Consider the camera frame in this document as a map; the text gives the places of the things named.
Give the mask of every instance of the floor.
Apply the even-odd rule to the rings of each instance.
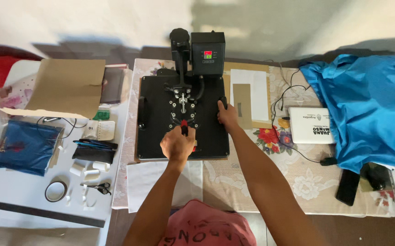
[[[240,213],[255,235],[258,246],[275,246],[266,224],[259,213]],[[107,246],[120,246],[135,213],[127,209],[113,210],[107,237]],[[331,245],[395,245],[395,218],[355,218],[337,215],[309,215],[313,224]]]

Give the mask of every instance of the black wire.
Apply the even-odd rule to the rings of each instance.
[[[82,127],[85,127],[85,126],[88,124],[88,123],[86,123],[86,124],[83,125],[83,126],[76,126],[76,123],[78,122],[77,119],[74,119],[74,125],[73,125],[73,124],[71,124],[71,122],[68,121],[67,119],[62,118],[63,120],[67,121],[67,122],[70,124],[70,126],[73,126],[73,127],[71,128],[71,130],[70,130],[70,133],[69,133],[67,136],[65,136],[65,137],[59,137],[59,138],[49,139],[49,138],[44,137],[44,136],[41,134],[41,132],[39,131],[39,129],[38,129],[38,123],[39,123],[39,121],[40,121],[42,118],[44,118],[44,117],[41,117],[41,118],[38,119],[38,121],[36,121],[36,131],[38,132],[38,134],[39,134],[41,137],[43,137],[43,138],[46,139],[46,140],[59,140],[59,139],[67,138],[67,137],[73,132],[74,128],[82,128]]]
[[[310,160],[309,158],[305,157],[305,156],[304,156],[301,152],[299,152],[297,149],[292,148],[292,147],[290,147],[290,146],[288,146],[288,145],[285,145],[285,144],[281,141],[281,139],[278,137],[277,129],[274,128],[274,120],[275,120],[275,117],[277,116],[277,111],[275,110],[275,107],[276,107],[278,101],[279,101],[279,100],[282,100],[282,101],[281,101],[281,102],[282,102],[282,104],[281,104],[281,111],[282,111],[282,107],[283,107],[283,105],[284,105],[284,93],[287,92],[287,90],[289,90],[290,88],[293,88],[293,87],[295,87],[295,86],[302,86],[305,90],[307,90],[308,88],[311,87],[311,86],[309,86],[309,87],[306,88],[306,87],[303,86],[303,85],[292,85],[292,78],[293,78],[293,75],[296,74],[297,72],[299,72],[299,69],[298,69],[298,71],[296,71],[295,73],[292,74],[292,76],[290,77],[290,86],[281,94],[281,97],[280,97],[280,98],[275,102],[275,104],[274,104],[274,116],[273,116],[273,118],[272,118],[271,126],[272,126],[272,129],[275,131],[275,136],[278,138],[278,141],[279,141],[282,145],[284,145],[284,146],[286,146],[286,147],[288,147],[288,148],[293,149],[294,151],[296,151],[296,152],[298,152],[300,155],[302,155],[305,159],[307,159],[307,160],[309,160],[309,161],[311,161],[311,162],[320,163],[319,161],[313,161],[313,160]]]

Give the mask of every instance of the white table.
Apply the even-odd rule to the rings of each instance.
[[[37,73],[39,65],[40,62],[38,61],[21,60],[16,62],[12,66],[4,85],[10,85],[23,77]],[[128,102],[126,101],[125,103],[111,108],[110,118],[116,122],[116,131],[113,142],[117,143],[119,148],[121,147],[121,142],[123,140],[127,107]],[[87,120],[82,119],[78,120],[78,126],[84,125],[86,121]],[[71,126],[68,123],[66,124],[64,136],[66,136],[71,130]],[[0,123],[0,136],[2,130],[3,126]],[[74,150],[76,149],[76,144],[72,141],[81,138],[83,131],[84,128],[75,128],[68,138],[63,139],[62,146],[65,152],[59,152],[57,164],[51,169],[48,169],[44,177],[0,169],[0,202],[106,221],[105,229],[107,230],[111,215],[112,195],[103,195],[96,189],[88,188],[88,192],[86,194],[87,202],[89,206],[94,204],[95,209],[93,211],[83,210],[81,193],[83,187],[80,186],[80,183],[83,181],[83,175],[79,177],[69,172],[70,166],[75,161],[71,159]],[[109,172],[101,172],[100,178],[96,180],[97,183],[110,182],[111,186],[114,187],[117,165],[120,157],[119,153],[120,149],[118,149],[114,157],[114,161]],[[91,162],[89,161],[76,161],[82,164],[91,165]],[[50,203],[44,197],[46,187],[51,183],[51,181],[55,180],[56,177],[59,177],[67,183],[67,194],[71,192],[71,202],[68,207],[66,206],[65,199],[55,203]],[[0,210],[0,226],[24,228],[87,227],[86,225],[2,210]]]

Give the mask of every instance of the blue fabric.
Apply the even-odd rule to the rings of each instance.
[[[395,56],[339,55],[300,70],[330,111],[339,167],[395,166]]]
[[[44,176],[62,128],[9,120],[0,143],[0,168]]]

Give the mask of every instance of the black strip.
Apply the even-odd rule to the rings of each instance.
[[[6,211],[11,211],[11,212],[16,212],[16,213],[22,213],[22,214],[26,214],[26,215],[35,215],[35,216],[40,216],[40,217],[45,217],[45,218],[50,218],[50,219],[68,221],[68,222],[78,223],[78,224],[87,225],[87,226],[95,226],[95,227],[100,227],[100,228],[103,228],[105,226],[105,221],[103,221],[103,220],[97,220],[97,219],[92,219],[92,218],[87,218],[87,217],[82,217],[82,216],[77,216],[77,215],[68,215],[68,214],[63,214],[63,213],[58,213],[58,212],[53,212],[53,211],[47,211],[47,210],[42,210],[42,209],[37,209],[37,208],[29,208],[29,207],[8,204],[8,203],[2,203],[2,202],[0,202],[0,209],[6,210]]]

